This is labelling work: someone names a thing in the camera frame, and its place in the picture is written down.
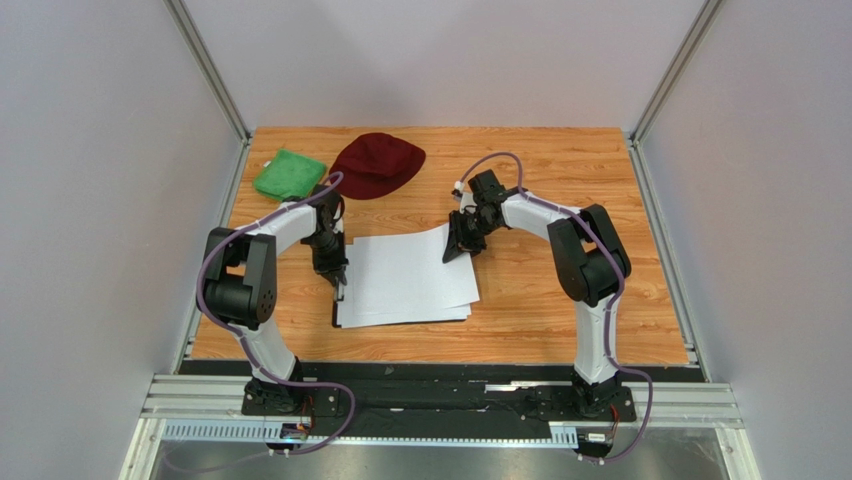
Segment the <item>black clipboard folder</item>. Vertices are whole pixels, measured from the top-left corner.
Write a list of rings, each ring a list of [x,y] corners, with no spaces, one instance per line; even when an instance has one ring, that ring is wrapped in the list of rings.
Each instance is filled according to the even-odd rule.
[[[342,300],[334,303],[332,326],[351,329],[399,324],[460,322],[465,321],[471,313],[471,306],[466,304],[433,311],[356,314],[354,310],[354,287],[347,285],[343,287]]]

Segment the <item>white paper sheet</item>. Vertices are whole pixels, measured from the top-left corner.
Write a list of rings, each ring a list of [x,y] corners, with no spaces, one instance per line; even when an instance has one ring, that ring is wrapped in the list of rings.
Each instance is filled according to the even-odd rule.
[[[444,263],[444,226],[416,234],[359,237],[332,325],[351,329],[464,321],[479,300],[471,257]]]
[[[447,223],[422,232],[357,237],[350,267],[354,311],[361,315],[423,315],[480,300],[472,258],[445,262]]]

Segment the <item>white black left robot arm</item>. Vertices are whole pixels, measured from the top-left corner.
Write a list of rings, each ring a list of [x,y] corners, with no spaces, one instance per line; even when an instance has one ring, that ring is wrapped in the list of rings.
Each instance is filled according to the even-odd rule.
[[[252,366],[246,410],[292,414],[307,402],[298,357],[285,345],[273,318],[278,294],[277,261],[295,244],[312,252],[314,272],[330,283],[336,300],[347,284],[343,197],[317,186],[311,196],[291,197],[254,223],[216,227],[206,240],[196,280],[196,304],[232,334]]]

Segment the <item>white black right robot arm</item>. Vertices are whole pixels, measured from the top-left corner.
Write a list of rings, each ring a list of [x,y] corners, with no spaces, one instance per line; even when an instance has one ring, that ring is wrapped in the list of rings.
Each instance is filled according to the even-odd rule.
[[[460,206],[449,215],[443,262],[478,255],[487,248],[487,236],[500,228],[549,243],[559,284],[575,306],[569,403],[586,418],[609,411],[620,388],[614,321],[631,264],[606,209],[566,207],[522,187],[507,189],[491,170],[456,182],[452,194]]]

